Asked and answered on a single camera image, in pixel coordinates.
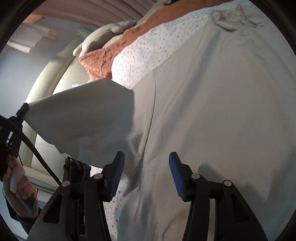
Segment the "person's left hand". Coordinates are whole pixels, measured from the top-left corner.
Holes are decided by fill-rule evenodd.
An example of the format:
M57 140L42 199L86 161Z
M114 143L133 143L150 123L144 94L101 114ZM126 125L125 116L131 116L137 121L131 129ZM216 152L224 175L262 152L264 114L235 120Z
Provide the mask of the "person's left hand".
M22 165L19 163L17 158L8 155L6 158L8 168L3 176L3 192L4 196L8 200L8 203L16 212L16 214L22 218L36 218L38 216L39 207L36 204L36 209L29 214L29 212L20 203L19 199L28 199L32 197L35 201L37 200L36 189L32 186L29 179L25 174L22 174L21 178L18 178L18 182L14 185L15 192L11 191L11 177L15 172L15 168L19 169Z

